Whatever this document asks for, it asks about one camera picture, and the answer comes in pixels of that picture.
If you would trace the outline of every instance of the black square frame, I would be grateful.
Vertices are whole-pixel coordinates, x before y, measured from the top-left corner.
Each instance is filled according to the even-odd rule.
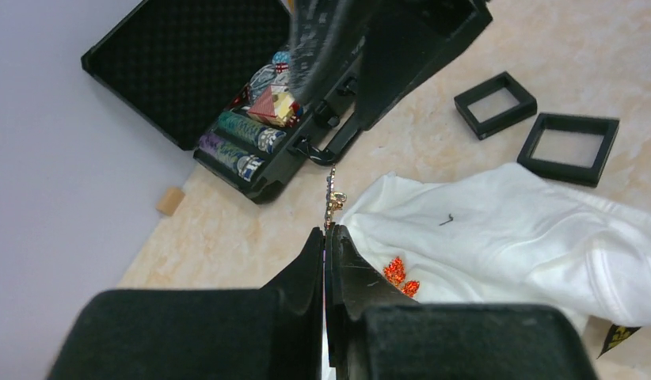
[[[538,146],[543,132],[547,129],[602,135],[603,141],[600,144],[592,167],[588,168],[533,158],[535,148]],[[595,188],[600,181],[600,176],[605,168],[607,156],[610,155],[610,150],[615,142],[618,129],[619,119],[540,113],[516,161],[543,178]]]
[[[500,89],[507,89],[517,99],[519,104],[487,120],[477,120],[468,106]],[[457,95],[454,98],[454,103],[456,103],[456,109],[470,126],[470,129],[472,129],[480,140],[486,139],[507,127],[511,127],[535,115],[538,111],[537,100],[507,71]]]

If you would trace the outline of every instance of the orange glitter flower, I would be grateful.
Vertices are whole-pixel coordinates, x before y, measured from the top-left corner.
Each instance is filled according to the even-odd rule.
[[[400,257],[394,258],[387,267],[384,267],[384,276],[386,279],[393,284],[394,287],[399,289],[403,294],[407,295],[410,298],[413,298],[414,295],[419,290],[418,281],[407,281],[405,282],[405,265],[402,263]]]

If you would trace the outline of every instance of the black tag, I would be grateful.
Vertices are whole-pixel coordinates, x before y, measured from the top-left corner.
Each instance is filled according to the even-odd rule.
[[[634,333],[639,329],[640,327],[610,326],[610,329],[607,331],[607,335],[605,336],[605,341],[603,342],[603,349],[598,357],[601,357],[604,353],[615,348],[617,344],[622,343],[629,336],[634,335]]]

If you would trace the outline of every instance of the wooden block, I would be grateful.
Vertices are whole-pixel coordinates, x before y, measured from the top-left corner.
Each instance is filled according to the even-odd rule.
[[[160,202],[155,205],[155,209],[164,215],[172,216],[184,198],[185,193],[181,189],[175,188],[174,186],[170,187],[165,192],[165,195],[162,196]]]

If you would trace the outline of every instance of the marble table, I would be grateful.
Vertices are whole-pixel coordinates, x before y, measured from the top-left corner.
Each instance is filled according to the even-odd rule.
[[[494,22],[472,47],[362,135],[337,167],[340,191],[352,202],[389,171],[445,182],[515,161],[535,118],[478,141],[453,102],[506,70],[540,112],[619,118],[599,186],[580,189],[651,212],[651,0],[495,0],[489,8]],[[478,113],[509,101],[492,98]],[[573,161],[598,143],[555,137],[545,154]],[[259,207],[198,166],[177,213],[159,223],[119,286],[259,287],[322,224],[327,173],[307,162],[276,202]],[[592,358],[607,327],[589,323]],[[651,378],[651,328],[594,363],[602,378]]]

